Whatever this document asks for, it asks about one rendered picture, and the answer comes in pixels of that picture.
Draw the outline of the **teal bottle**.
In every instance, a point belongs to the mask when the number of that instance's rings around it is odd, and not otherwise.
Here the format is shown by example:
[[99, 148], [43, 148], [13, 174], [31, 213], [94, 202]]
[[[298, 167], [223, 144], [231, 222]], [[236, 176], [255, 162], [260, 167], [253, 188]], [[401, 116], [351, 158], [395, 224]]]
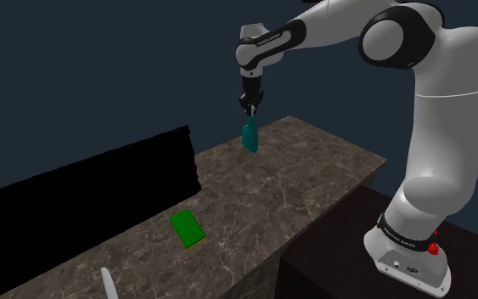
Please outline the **teal bottle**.
[[242, 144], [245, 149], [251, 153], [258, 151], [258, 130], [256, 125], [256, 118], [249, 116], [247, 123], [242, 127]]

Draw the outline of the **green and yellow sponge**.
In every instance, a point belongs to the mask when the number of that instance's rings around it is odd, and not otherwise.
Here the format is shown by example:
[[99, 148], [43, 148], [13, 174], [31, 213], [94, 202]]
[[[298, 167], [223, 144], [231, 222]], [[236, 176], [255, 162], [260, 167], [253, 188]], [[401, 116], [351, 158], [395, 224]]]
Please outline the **green and yellow sponge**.
[[206, 239], [205, 231], [200, 227], [189, 209], [171, 216], [170, 221], [185, 250], [191, 250]]

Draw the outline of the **dark robot stand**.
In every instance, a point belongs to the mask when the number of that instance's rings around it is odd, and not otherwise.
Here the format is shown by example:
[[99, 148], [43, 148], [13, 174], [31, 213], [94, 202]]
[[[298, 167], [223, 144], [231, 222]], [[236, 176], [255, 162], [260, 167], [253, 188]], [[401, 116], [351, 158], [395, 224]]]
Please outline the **dark robot stand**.
[[[390, 201], [360, 186], [329, 208], [281, 256], [274, 299], [437, 299], [381, 274], [365, 251]], [[442, 299], [478, 299], [478, 235], [449, 222], [437, 232], [452, 275]]]

